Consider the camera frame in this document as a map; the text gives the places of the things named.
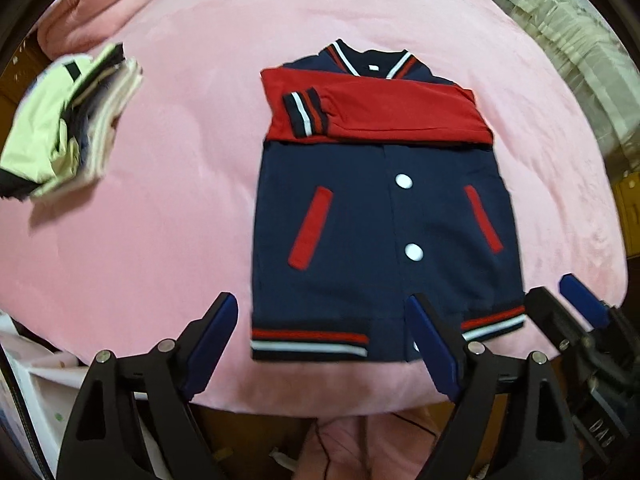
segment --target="red sleeve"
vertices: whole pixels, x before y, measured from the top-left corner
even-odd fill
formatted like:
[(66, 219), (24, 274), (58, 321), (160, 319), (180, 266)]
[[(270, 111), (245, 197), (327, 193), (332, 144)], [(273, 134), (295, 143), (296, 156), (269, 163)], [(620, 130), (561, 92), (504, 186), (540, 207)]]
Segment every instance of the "red sleeve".
[(473, 93), (457, 85), (289, 68), (264, 70), (262, 81), (267, 140), (493, 142)]

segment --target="jacket pocket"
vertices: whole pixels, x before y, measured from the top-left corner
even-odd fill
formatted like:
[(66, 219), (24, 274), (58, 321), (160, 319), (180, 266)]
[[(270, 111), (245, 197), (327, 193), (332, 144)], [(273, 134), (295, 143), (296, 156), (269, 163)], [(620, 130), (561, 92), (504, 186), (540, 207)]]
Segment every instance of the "jacket pocket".
[(309, 263), (311, 263), (311, 258), (314, 256), (320, 241), (333, 197), (334, 194), (330, 189), (322, 186), (316, 188), (316, 193), (289, 253), (288, 263), (294, 269), (306, 270)]
[(476, 222), (478, 223), (478, 227), (482, 231), (486, 242), (489, 244), (489, 247), (494, 254), (499, 253), (504, 247), (498, 237), (498, 233), (495, 232), (494, 226), (491, 224), (491, 221), (484, 210), (484, 206), (482, 206), (482, 201), (480, 200), (478, 191), (473, 186), (465, 186), (465, 193), (471, 203), (471, 209), (474, 212)]

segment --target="pink fabric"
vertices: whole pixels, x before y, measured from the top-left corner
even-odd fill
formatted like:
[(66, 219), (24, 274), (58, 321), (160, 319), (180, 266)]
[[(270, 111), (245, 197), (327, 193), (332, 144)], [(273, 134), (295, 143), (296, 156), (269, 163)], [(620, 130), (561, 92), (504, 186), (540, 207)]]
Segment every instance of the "pink fabric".
[(393, 413), (318, 420), (293, 480), (324, 480), (328, 459), (327, 480), (415, 480), (440, 432), (425, 409), (398, 415), (431, 433)]
[[(513, 197), (526, 289), (557, 291), (574, 272), (620, 304), (625, 253), (591, 129), (537, 44), (490, 0), (154, 0), (114, 38), (145, 82), (105, 179), (49, 208), (0, 204), (0, 308), (90, 362), (103, 348), (147, 352), (228, 290), (238, 327), (197, 402), (337, 416), (441, 400), (420, 362), (251, 360), (255, 190), (271, 120), (260, 70), (336, 38), (407, 48), (472, 89)], [(531, 322), (490, 347), (553, 354)]]
[(50, 59), (86, 52), (118, 32), (151, 0), (60, 0), (38, 27)]

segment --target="blue gripper pad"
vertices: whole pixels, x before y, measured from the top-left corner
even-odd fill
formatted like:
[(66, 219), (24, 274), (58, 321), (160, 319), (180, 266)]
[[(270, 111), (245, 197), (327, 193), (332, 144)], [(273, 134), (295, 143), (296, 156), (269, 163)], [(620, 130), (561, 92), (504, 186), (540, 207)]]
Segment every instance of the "blue gripper pad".
[(187, 358), (187, 375), (180, 388), (185, 400), (193, 399), (207, 387), (231, 338), (238, 322), (238, 302), (234, 295), (221, 293), (200, 322), (206, 322), (207, 325)]
[(571, 303), (594, 328), (609, 325), (608, 308), (572, 274), (565, 274), (560, 280), (560, 294)]
[(454, 355), (415, 296), (410, 296), (404, 302), (404, 311), (415, 344), (436, 389), (456, 402), (462, 388), (458, 383), (460, 370)]

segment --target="wooden furniture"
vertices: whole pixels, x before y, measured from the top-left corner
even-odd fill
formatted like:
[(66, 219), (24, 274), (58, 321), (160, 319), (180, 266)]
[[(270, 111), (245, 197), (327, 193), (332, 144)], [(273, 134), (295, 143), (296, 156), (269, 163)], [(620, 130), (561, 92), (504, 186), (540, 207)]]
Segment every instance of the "wooden furniture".
[(0, 151), (9, 135), (14, 113), (29, 85), (50, 63), (35, 37), (27, 38), (14, 52), (0, 76)]
[(640, 172), (630, 173), (613, 186), (626, 256), (640, 255)]

